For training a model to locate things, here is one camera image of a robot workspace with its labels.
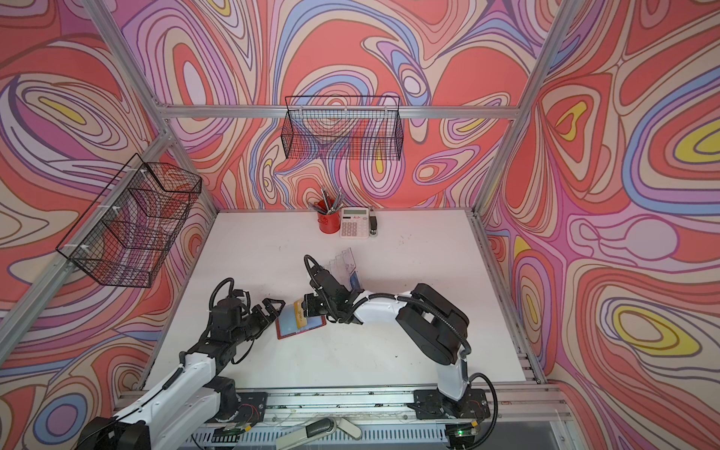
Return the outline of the red leather card holder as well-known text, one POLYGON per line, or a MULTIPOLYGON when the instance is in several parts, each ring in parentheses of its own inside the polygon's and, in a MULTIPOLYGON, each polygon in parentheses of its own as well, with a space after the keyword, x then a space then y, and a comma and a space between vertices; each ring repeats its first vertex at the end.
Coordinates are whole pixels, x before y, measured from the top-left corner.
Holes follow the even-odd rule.
POLYGON ((286 306, 277 318, 277 339, 288 339, 326 325, 324 316, 306 317, 301 301, 286 306))

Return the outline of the gold VIP card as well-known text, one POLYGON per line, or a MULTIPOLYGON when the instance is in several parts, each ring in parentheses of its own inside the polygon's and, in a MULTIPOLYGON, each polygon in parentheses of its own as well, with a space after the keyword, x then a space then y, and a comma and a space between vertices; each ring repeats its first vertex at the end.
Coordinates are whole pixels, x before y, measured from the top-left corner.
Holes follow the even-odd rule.
POLYGON ((305 315, 305 309, 303 308, 302 300, 297 300, 294 302, 294 320, 295 326, 299 332, 303 332, 308 326, 308 318, 305 315))

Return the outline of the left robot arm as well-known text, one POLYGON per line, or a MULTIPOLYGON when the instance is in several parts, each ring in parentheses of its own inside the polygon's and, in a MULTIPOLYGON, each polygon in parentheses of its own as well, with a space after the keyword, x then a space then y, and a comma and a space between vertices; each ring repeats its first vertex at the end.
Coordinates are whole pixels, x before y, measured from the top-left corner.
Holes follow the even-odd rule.
POLYGON ((175 369, 140 399, 81 431, 77 449, 177 449, 209 420, 229 421, 240 410, 236 382, 221 373, 244 360, 237 347, 253 345, 281 316, 286 302, 249 292, 223 279, 208 301, 208 320, 197 342, 180 352, 175 369))

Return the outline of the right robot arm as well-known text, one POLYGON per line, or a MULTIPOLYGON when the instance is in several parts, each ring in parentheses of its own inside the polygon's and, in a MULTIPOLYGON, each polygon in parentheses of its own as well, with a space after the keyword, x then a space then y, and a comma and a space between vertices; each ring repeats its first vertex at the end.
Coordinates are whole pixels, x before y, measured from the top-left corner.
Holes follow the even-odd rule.
POLYGON ((313 293, 302 300, 305 318, 324 317, 334 324, 396 324, 420 352, 436 364, 437 387, 414 391, 408 407, 420 420, 497 420, 497 391, 483 373, 468 373, 469 317, 431 285, 388 294, 349 290, 311 255, 303 258, 313 293))

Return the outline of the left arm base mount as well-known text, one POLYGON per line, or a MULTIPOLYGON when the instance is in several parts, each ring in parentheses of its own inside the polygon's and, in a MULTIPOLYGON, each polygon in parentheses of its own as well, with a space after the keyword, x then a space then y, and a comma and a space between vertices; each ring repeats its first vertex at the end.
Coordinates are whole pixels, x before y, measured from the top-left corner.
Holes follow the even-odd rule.
POLYGON ((219 411, 206 420, 206 424, 257 425, 264 422, 268 393, 264 391, 238 391, 235 400, 222 395, 219 411))

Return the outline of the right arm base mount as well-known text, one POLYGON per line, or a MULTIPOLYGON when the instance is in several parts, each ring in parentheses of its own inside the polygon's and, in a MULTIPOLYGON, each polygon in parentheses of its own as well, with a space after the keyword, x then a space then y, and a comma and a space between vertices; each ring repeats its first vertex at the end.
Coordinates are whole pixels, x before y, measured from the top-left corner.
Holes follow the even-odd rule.
POLYGON ((419 420, 475 419, 482 422, 492 416, 486 391, 479 388, 468 388, 460 400, 450 399, 438 389, 415 390, 407 407, 419 420))

